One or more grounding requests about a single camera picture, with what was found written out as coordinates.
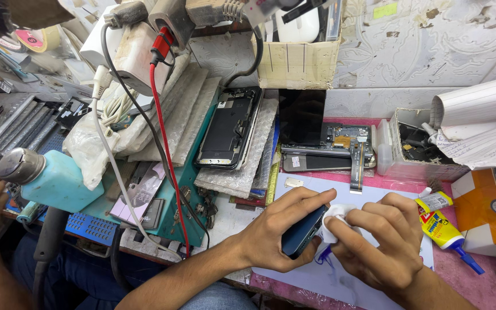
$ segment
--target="small metal plate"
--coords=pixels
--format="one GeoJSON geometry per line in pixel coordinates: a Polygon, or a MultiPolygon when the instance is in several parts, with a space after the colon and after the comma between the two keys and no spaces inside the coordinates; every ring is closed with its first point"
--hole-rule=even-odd
{"type": "Polygon", "coordinates": [[[291,177],[287,177],[286,181],[284,181],[284,186],[285,187],[302,187],[304,186],[304,182],[300,180],[296,180],[291,177]]]}

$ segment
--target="workbench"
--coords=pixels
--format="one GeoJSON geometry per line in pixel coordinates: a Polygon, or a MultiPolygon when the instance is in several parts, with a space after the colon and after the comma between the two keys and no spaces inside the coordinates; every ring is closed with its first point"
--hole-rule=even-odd
{"type": "MultiPolygon", "coordinates": [[[[348,119],[348,118],[331,118],[326,117],[327,123],[350,123],[354,125],[377,125],[379,119],[348,119]]],[[[349,183],[350,176],[346,174],[336,174],[331,172],[305,172],[297,173],[307,177],[321,178],[333,181],[349,183]]],[[[402,180],[388,180],[378,174],[374,177],[365,177],[363,185],[369,187],[381,187],[391,190],[401,190],[411,193],[420,193],[424,185],[416,183],[407,183],[402,180]]],[[[451,186],[449,183],[443,184],[445,193],[451,195],[451,186]]],[[[228,236],[242,231],[253,219],[255,219],[265,208],[254,207],[246,210],[237,209],[236,204],[229,203],[229,195],[219,194],[216,201],[219,209],[215,218],[215,225],[210,233],[210,246],[220,243],[228,236]]],[[[447,219],[458,227],[454,206],[443,208],[441,211],[447,219]]],[[[16,217],[12,212],[7,212],[9,217],[16,217]]],[[[158,251],[156,246],[148,241],[142,243],[133,240],[135,231],[127,229],[120,242],[120,250],[130,254],[137,255],[152,261],[164,264],[173,264],[174,257],[165,252],[158,251]]],[[[202,242],[201,248],[195,248],[192,254],[205,250],[206,236],[202,242]]],[[[170,249],[177,249],[178,242],[172,242],[170,249]]],[[[437,245],[433,245],[434,253],[434,270],[436,273],[455,289],[459,294],[468,299],[479,309],[496,308],[496,257],[487,257],[485,255],[473,254],[472,257],[486,271],[483,275],[477,275],[471,268],[462,262],[459,256],[452,251],[441,250],[437,245]]],[[[255,274],[251,268],[233,272],[223,279],[225,282],[241,287],[245,290],[262,293],[267,296],[273,296],[278,299],[285,299],[299,305],[309,306],[316,309],[353,309],[355,306],[331,299],[329,297],[313,293],[280,281],[266,278],[255,274]]]]}

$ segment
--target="blue perforated tray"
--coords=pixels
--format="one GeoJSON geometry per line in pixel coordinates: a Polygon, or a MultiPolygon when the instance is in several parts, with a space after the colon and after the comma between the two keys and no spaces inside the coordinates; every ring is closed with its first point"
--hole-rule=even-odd
{"type": "MultiPolygon", "coordinates": [[[[38,150],[38,154],[45,154],[48,151],[56,150],[62,152],[62,142],[65,140],[65,137],[58,134],[59,127],[55,128],[49,137],[42,144],[40,149],[38,150]]],[[[18,209],[10,207],[7,205],[7,208],[10,208],[13,211],[18,212],[18,209]]],[[[38,220],[44,221],[45,213],[38,217],[38,220]]],[[[102,220],[98,217],[93,217],[91,215],[86,215],[82,213],[74,213],[68,217],[68,224],[66,226],[66,231],[74,233],[83,238],[93,240],[100,244],[104,244],[106,246],[110,246],[112,244],[112,239],[114,237],[114,232],[116,231],[116,227],[118,225],[109,222],[107,220],[102,220]]]]}

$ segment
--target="pink tablecloth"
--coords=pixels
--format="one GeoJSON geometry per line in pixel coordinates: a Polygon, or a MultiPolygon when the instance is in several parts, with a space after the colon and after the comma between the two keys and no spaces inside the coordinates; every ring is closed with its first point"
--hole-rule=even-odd
{"type": "MultiPolygon", "coordinates": [[[[354,125],[377,125],[379,121],[379,119],[325,118],[325,122],[329,123],[349,123],[354,125]]],[[[306,172],[299,174],[307,177],[346,183],[349,183],[350,178],[348,175],[327,172],[306,172]]],[[[363,185],[408,191],[411,193],[420,193],[425,187],[424,183],[418,184],[399,180],[389,180],[378,174],[372,178],[364,178],[363,185]]],[[[443,187],[445,193],[451,196],[450,184],[444,183],[443,187]]],[[[453,206],[443,208],[441,211],[451,223],[458,227],[453,206]]],[[[479,309],[496,309],[496,257],[472,254],[472,257],[474,257],[476,262],[486,271],[483,275],[477,275],[469,266],[462,262],[458,254],[453,251],[441,250],[435,244],[433,251],[434,269],[447,284],[479,309]]],[[[252,273],[250,285],[317,309],[358,308],[254,273],[252,273]]]]}

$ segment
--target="qr code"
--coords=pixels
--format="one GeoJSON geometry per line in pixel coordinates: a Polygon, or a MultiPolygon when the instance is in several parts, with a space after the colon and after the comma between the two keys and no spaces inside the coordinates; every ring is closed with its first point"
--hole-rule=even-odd
{"type": "Polygon", "coordinates": [[[443,198],[443,197],[436,197],[435,199],[436,199],[436,200],[437,200],[437,201],[438,201],[438,202],[439,202],[442,206],[443,206],[443,205],[449,205],[449,202],[448,202],[445,198],[443,198]]]}

